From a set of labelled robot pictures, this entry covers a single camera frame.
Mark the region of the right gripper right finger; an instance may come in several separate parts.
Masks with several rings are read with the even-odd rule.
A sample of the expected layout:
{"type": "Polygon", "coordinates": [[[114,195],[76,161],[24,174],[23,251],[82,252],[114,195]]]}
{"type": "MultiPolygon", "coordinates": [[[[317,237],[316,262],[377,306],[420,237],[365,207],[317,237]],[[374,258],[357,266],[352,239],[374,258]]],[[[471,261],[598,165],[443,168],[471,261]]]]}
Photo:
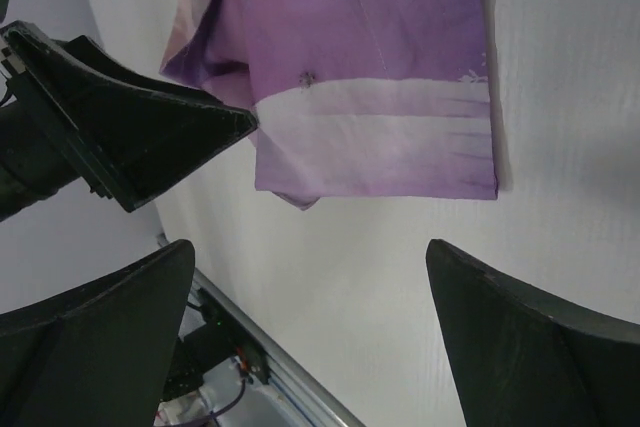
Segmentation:
{"type": "Polygon", "coordinates": [[[434,239],[426,267],[469,426],[636,426],[639,327],[434,239]]]}

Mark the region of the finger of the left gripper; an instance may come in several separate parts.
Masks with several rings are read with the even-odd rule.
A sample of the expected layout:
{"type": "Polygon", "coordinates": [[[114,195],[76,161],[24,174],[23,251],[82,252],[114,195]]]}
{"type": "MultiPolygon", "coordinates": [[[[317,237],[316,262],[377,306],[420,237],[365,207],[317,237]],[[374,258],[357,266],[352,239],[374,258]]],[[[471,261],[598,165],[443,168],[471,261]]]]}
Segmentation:
{"type": "Polygon", "coordinates": [[[133,212],[253,133],[256,117],[207,93],[141,76],[91,38],[56,41],[34,24],[1,29],[13,101],[91,192],[133,212]]]}

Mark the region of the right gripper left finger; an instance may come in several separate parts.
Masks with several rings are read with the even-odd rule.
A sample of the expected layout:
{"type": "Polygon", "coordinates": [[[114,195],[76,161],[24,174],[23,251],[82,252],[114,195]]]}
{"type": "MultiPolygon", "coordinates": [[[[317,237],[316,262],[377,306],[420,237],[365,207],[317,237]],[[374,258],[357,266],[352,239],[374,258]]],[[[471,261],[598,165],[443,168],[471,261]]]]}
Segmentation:
{"type": "Polygon", "coordinates": [[[178,240],[2,314],[2,425],[153,425],[194,270],[178,240]]]}

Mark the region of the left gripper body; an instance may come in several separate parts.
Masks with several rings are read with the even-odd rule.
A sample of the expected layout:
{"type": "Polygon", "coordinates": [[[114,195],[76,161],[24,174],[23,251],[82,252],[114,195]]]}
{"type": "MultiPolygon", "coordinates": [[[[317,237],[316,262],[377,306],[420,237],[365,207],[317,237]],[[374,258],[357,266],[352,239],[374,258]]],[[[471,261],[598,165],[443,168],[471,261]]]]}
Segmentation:
{"type": "Polygon", "coordinates": [[[1,220],[79,178],[18,101],[1,108],[1,220]]]}

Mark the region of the purple printed placemat cloth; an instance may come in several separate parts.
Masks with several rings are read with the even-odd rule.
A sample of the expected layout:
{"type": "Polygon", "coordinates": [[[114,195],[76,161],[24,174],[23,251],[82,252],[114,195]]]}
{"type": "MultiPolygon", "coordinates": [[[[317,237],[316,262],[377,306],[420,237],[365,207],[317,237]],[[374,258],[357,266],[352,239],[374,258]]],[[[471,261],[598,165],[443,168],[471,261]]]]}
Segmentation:
{"type": "Polygon", "coordinates": [[[178,0],[162,73],[257,116],[255,187],[493,200],[481,0],[178,0]]]}

